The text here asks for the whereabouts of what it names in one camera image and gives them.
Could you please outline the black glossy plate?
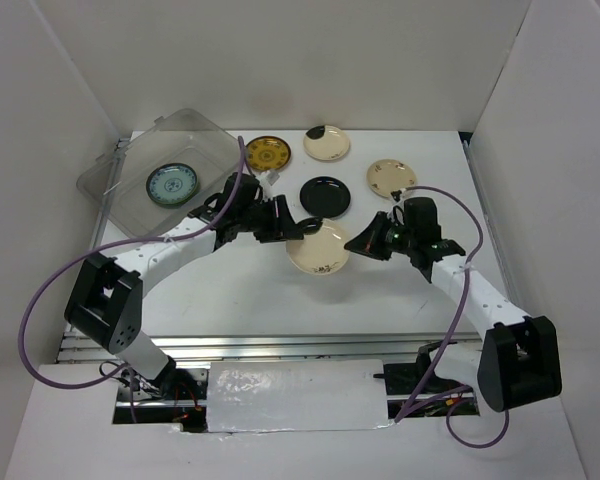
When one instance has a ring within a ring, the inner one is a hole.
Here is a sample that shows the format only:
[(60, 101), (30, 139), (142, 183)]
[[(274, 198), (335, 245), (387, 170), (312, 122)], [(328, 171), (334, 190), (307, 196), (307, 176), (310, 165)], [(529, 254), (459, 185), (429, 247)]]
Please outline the black glossy plate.
[(311, 216), (335, 219), (349, 210), (351, 193), (341, 180), (318, 176), (303, 184), (299, 199), (302, 207)]

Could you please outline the cream plate with brown motifs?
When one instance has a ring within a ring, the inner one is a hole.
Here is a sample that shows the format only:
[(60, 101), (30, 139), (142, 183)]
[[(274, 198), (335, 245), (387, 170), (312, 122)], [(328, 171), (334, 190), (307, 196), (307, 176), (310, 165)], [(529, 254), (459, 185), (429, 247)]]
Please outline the cream plate with brown motifs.
[(406, 163), (394, 159), (381, 159), (368, 167), (366, 181), (376, 195), (390, 199), (392, 192), (415, 186), (417, 177)]

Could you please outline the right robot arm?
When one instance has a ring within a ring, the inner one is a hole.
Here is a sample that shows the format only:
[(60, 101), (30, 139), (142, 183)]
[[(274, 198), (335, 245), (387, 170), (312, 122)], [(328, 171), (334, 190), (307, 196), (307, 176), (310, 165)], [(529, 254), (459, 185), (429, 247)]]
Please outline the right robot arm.
[(416, 393), (438, 391), (452, 380), (473, 389), (494, 412), (561, 393), (554, 324), (509, 301), (472, 267), (470, 254), (443, 238), (433, 199), (408, 198), (391, 213), (377, 213), (345, 248), (380, 261), (394, 253), (407, 256), (428, 283), (454, 302), (452, 322), (468, 318), (482, 341), (480, 349), (472, 350), (453, 343), (447, 333), (438, 345), (422, 349), (415, 368)]

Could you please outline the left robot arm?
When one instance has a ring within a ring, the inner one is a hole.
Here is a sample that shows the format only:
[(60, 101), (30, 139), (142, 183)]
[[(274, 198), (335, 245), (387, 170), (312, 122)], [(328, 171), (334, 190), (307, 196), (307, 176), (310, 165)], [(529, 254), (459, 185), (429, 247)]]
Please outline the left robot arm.
[(142, 330), (144, 297), (185, 265), (210, 255), (241, 233), (260, 243), (301, 240), (317, 231), (315, 219), (293, 219), (285, 196), (268, 198), (252, 175), (232, 174), (224, 189), (193, 209), (163, 239), (115, 257), (100, 252), (82, 263), (65, 319), (109, 354), (128, 364), (156, 399), (193, 387), (190, 374)]

